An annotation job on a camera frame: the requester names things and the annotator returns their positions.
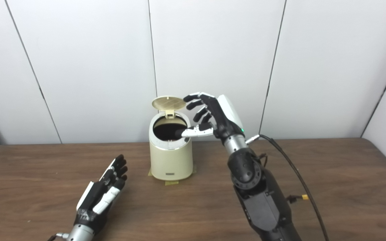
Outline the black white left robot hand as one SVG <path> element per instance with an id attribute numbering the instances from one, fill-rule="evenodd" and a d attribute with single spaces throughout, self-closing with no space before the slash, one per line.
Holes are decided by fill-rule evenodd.
<path id="1" fill-rule="evenodd" d="M 76 206 L 74 227 L 87 227 L 92 236 L 99 234 L 108 220 L 113 203 L 127 181 L 127 161 L 122 154 L 106 168 L 97 182 L 90 182 Z"/>

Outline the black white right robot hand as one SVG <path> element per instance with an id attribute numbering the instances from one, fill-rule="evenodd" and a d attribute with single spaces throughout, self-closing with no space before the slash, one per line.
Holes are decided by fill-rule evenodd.
<path id="1" fill-rule="evenodd" d="M 205 92 L 196 92 L 185 96 L 183 101 L 187 103 L 187 110 L 192 110 L 202 105 L 202 108 L 193 117 L 193 121 L 205 124 L 211 118 L 214 118 L 213 134 L 222 143 L 232 135 L 245 137 L 243 128 L 229 118 L 229 114 L 224 112 L 223 104 L 215 96 Z"/>

